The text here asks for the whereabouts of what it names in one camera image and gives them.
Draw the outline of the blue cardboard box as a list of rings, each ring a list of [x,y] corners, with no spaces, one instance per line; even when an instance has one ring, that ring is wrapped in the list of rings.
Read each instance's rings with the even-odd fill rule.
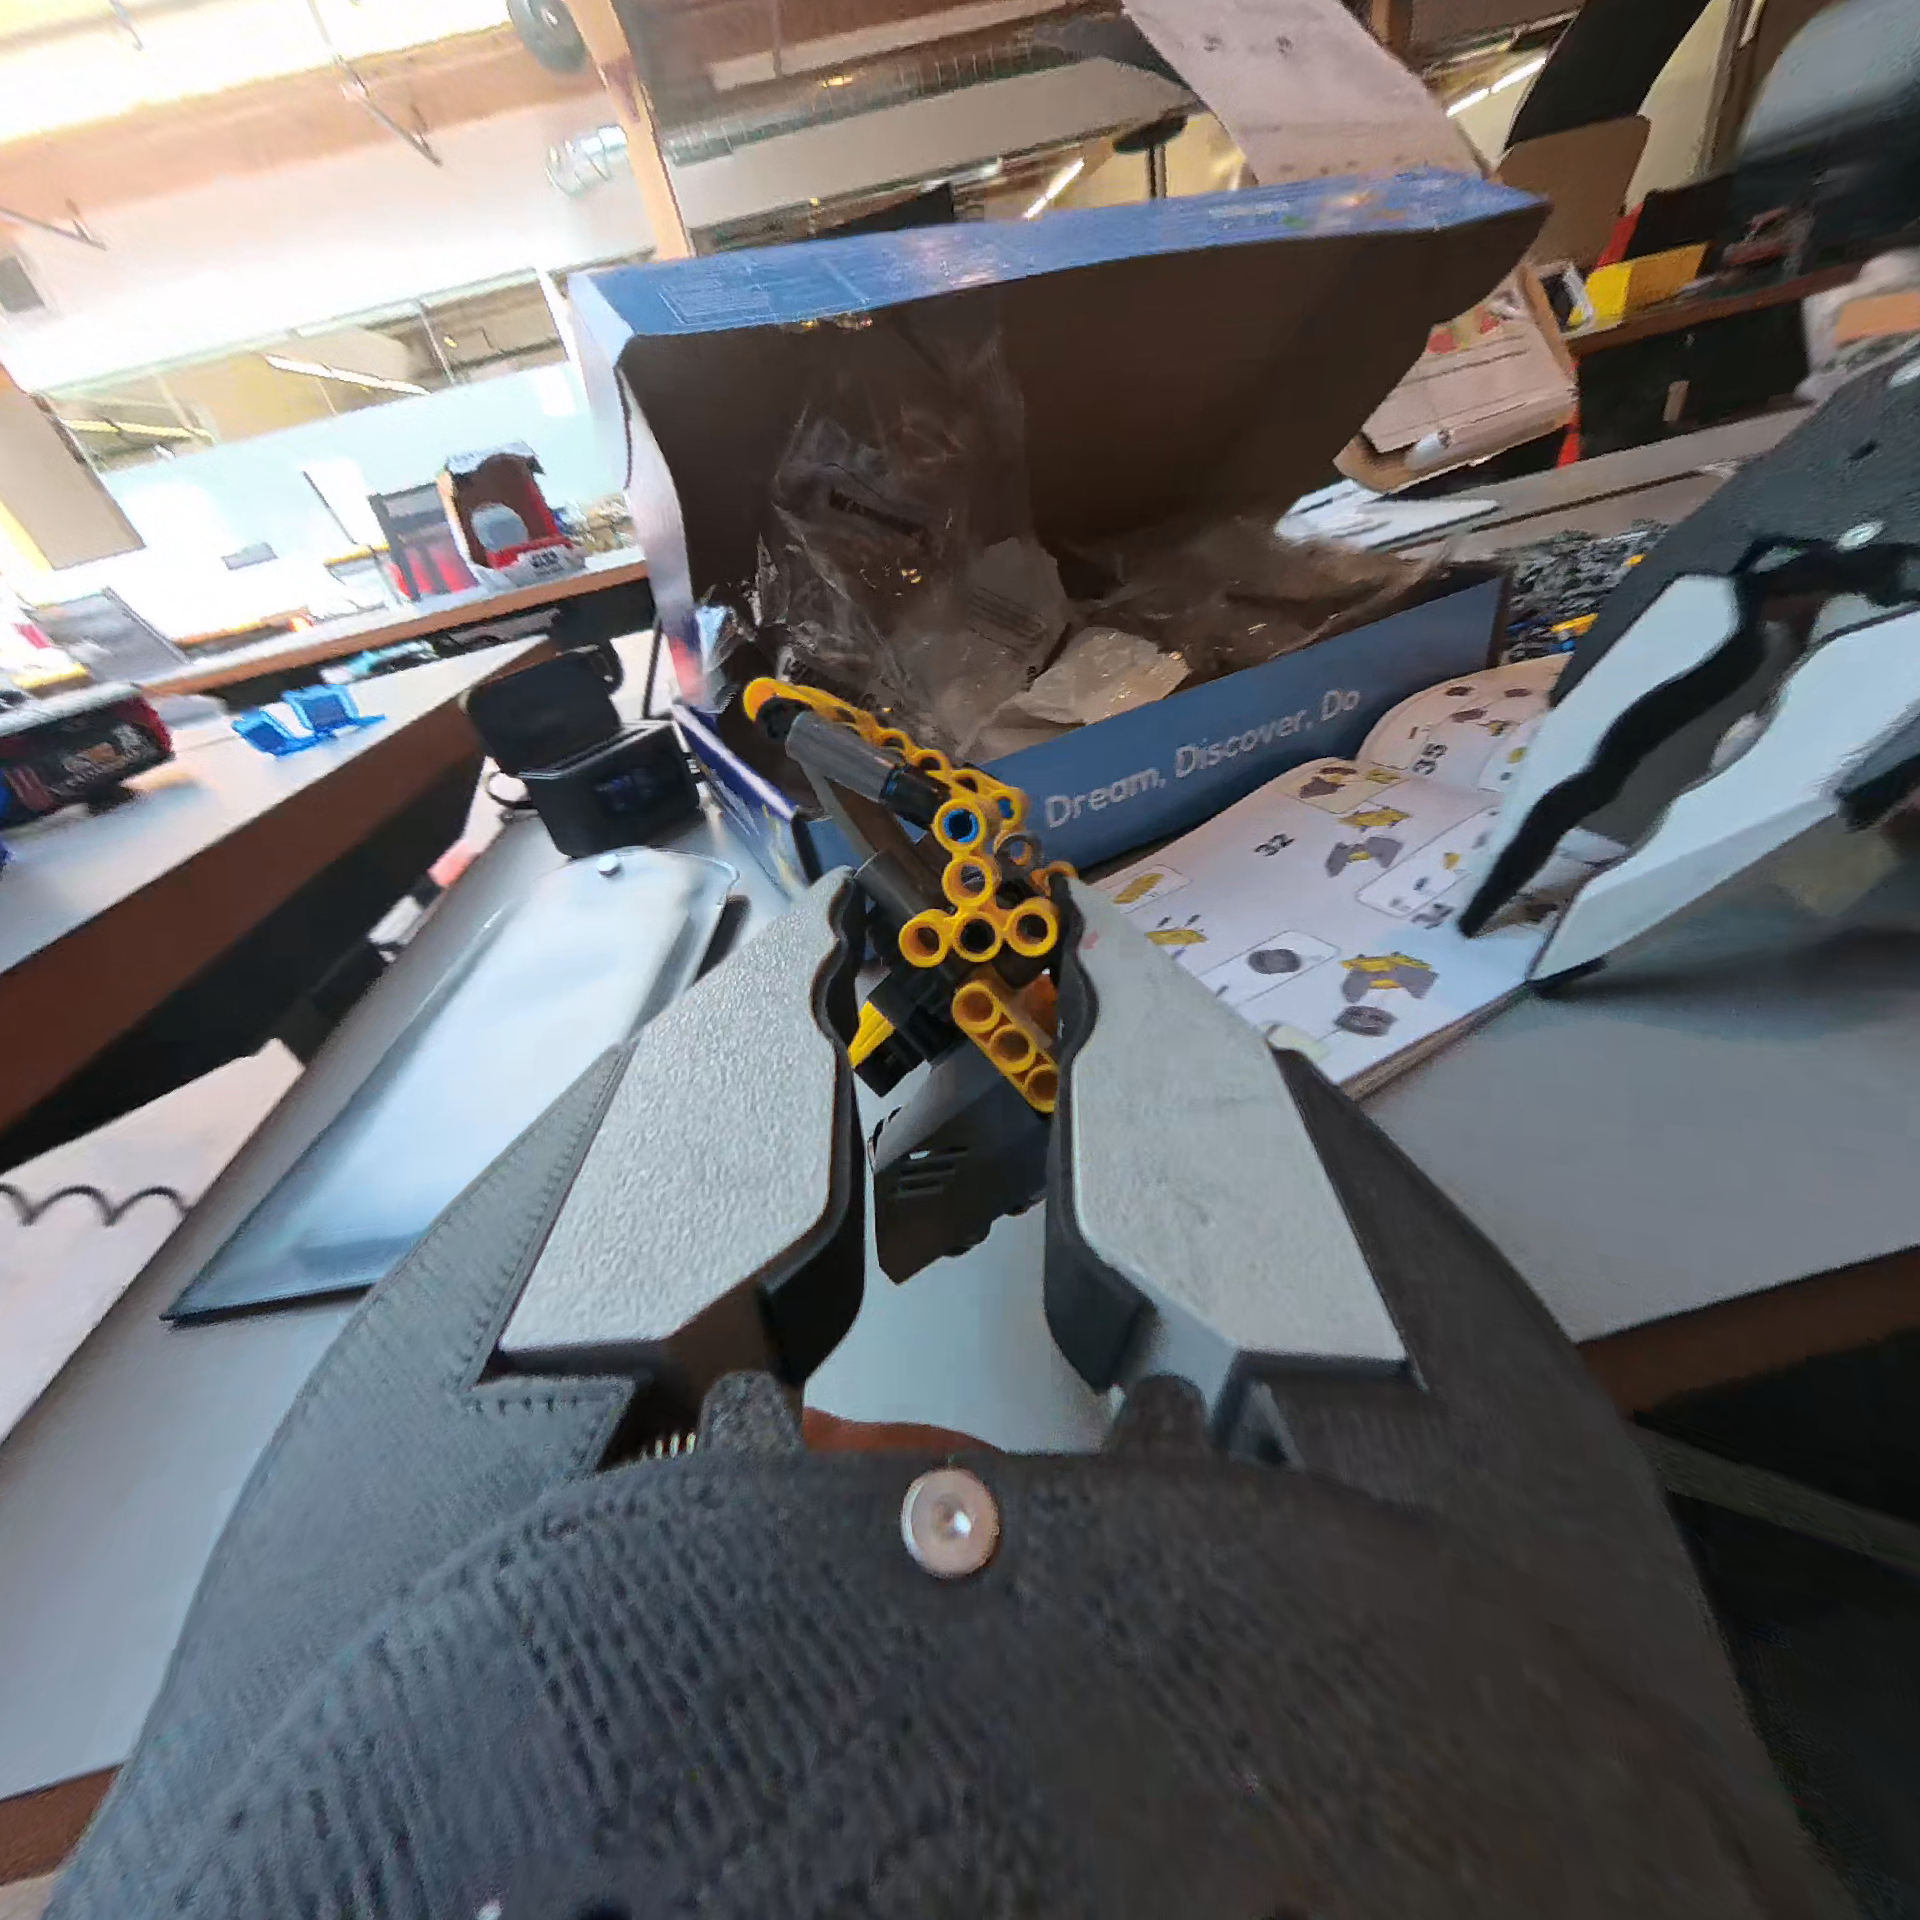
[[[901,323],[996,343],[1021,407],[1015,501],[1054,552],[1189,514],[1275,520],[1544,217],[1516,187],[1426,168],[588,275],[569,296],[580,379],[626,458],[674,720],[736,844],[783,890],[848,854],[713,734],[696,619],[747,580],[781,450],[827,378],[873,388]]]

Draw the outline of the dark printed pack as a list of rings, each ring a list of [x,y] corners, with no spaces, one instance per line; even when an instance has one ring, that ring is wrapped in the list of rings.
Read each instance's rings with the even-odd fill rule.
[[[102,810],[111,792],[173,755],[173,732],[131,683],[18,696],[3,709],[3,827],[69,805]]]

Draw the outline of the brown cardboard box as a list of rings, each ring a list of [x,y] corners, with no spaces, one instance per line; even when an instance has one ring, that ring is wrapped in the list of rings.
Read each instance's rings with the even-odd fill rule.
[[[1396,493],[1566,428],[1576,366],[1540,275],[1522,263],[1438,323],[1419,360],[1334,456],[1343,481]]]

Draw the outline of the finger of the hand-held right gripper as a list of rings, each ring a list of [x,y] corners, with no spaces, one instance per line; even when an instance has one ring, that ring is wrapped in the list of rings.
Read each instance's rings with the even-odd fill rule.
[[[1560,687],[1476,865],[1462,933],[1481,934],[1667,741],[1737,695],[1764,659],[1760,576],[1673,579],[1583,677]]]
[[[1562,905],[1529,985],[1595,972],[1819,830],[1874,830],[1916,796],[1917,613],[1879,612],[1770,662],[1680,735],[1712,749]],[[1627,790],[1667,744],[1630,777]]]

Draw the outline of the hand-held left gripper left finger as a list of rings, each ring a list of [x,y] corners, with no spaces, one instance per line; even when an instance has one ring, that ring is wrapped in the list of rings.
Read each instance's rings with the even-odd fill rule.
[[[511,1370],[804,1387],[823,1365],[864,1290],[862,946],[860,889],[827,874],[640,1030],[501,1333]]]

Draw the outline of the black mesh organiser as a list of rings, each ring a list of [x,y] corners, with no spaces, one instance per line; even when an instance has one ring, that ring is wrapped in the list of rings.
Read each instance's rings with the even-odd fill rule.
[[[437,482],[371,492],[366,507],[402,599],[423,603],[479,588]]]

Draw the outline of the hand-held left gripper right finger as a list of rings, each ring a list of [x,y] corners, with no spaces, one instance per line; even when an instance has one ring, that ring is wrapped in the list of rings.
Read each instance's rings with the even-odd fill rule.
[[[1107,895],[1061,912],[1044,1320],[1112,1403],[1197,1394],[1224,1447],[1260,1449],[1253,1396],[1291,1379],[1404,1385],[1414,1360],[1309,1125],[1331,1092],[1184,972]]]

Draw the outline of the grey desk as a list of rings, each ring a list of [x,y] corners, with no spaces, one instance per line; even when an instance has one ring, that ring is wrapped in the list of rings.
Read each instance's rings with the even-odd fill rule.
[[[1916,1330],[1916,875],[1824,928],[1790,910],[1677,928],[1630,982],[1513,1005],[1403,1068],[1373,1117],[1512,1258],[1640,1410]],[[79,1203],[4,1224],[4,1360],[81,1289],[118,1299],[4,1437],[4,1799],[60,1791],[84,1823],[159,1690],[187,1602],[344,1294],[166,1318],[289,1173],[402,1006],[350,1019],[325,1068],[223,1068],[27,1175],[138,1170],[108,1229]]]

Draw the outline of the building instruction booklet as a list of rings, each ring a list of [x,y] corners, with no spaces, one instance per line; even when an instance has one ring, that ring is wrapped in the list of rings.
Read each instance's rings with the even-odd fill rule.
[[[1434,683],[1357,755],[1309,759],[1096,889],[1264,1041],[1376,1089],[1510,1005],[1563,901],[1623,854],[1572,830],[1481,934],[1459,933],[1568,659]]]

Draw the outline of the black charging case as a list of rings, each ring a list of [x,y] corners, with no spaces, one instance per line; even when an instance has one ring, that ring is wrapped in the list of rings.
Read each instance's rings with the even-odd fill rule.
[[[585,861],[651,847],[692,825],[700,792],[671,723],[625,720],[618,659],[566,648],[469,687],[460,707],[484,755],[519,781],[552,847]]]

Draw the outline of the crumpled clear plastic bags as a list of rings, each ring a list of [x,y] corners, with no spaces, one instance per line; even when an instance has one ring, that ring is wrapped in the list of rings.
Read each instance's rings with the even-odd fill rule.
[[[1268,514],[1042,540],[991,321],[894,316],[806,390],[754,608],[775,674],[982,765],[1419,607],[1441,564]]]

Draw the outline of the white paper sheet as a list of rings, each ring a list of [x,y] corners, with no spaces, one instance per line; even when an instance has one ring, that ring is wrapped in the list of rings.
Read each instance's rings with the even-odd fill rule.
[[[1251,178],[1482,176],[1429,87],[1337,1],[1126,1],[1124,16],[1197,93]]]

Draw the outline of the yellow grey brick model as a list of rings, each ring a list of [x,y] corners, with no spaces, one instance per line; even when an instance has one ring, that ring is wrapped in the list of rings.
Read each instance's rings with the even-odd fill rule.
[[[1019,789],[823,687],[755,677],[747,720],[796,767],[851,852],[873,976],[850,1058],[909,1083],[871,1142],[877,1266],[906,1282],[981,1244],[1044,1188],[1059,1092],[1064,925]]]

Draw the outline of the black flat tray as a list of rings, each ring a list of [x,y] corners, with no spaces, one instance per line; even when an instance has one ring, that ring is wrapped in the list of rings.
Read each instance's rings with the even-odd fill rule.
[[[736,867],[622,847],[552,867],[164,1311],[176,1327],[354,1298],[596,1058],[700,972]]]

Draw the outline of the wood-edged grey table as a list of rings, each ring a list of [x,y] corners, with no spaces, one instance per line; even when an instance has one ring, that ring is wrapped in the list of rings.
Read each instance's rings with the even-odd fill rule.
[[[331,974],[366,979],[373,923],[468,827],[482,781],[468,691],[652,623],[638,558],[509,603],[526,635],[373,678],[371,727],[286,757],[217,729],[118,807],[9,837],[4,1169],[252,1055]]]

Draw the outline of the red white carton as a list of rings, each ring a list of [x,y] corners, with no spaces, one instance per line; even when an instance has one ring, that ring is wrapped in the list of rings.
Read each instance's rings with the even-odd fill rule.
[[[481,588],[547,585],[584,571],[585,552],[541,492],[526,440],[452,453],[437,474],[450,534]]]

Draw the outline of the pile of loose brick pieces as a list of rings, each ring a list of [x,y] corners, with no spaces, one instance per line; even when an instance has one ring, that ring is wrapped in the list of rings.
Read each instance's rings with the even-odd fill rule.
[[[1612,589],[1665,540],[1667,528],[1636,520],[1621,532],[1553,532],[1512,547],[1500,664],[1572,651]]]

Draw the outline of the yellow box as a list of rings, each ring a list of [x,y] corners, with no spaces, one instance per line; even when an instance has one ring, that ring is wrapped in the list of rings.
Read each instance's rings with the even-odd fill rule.
[[[1583,279],[1590,324],[1615,327],[1687,295],[1706,272],[1708,252],[1710,244],[1688,244],[1597,263]]]

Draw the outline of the white flat board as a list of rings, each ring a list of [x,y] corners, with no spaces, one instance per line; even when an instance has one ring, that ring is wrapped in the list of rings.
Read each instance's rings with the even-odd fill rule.
[[[1337,485],[1304,495],[1275,522],[1275,534],[1288,541],[1384,551],[1444,540],[1455,528],[1482,522],[1498,510],[1500,501],[1493,498],[1403,498],[1359,485]]]

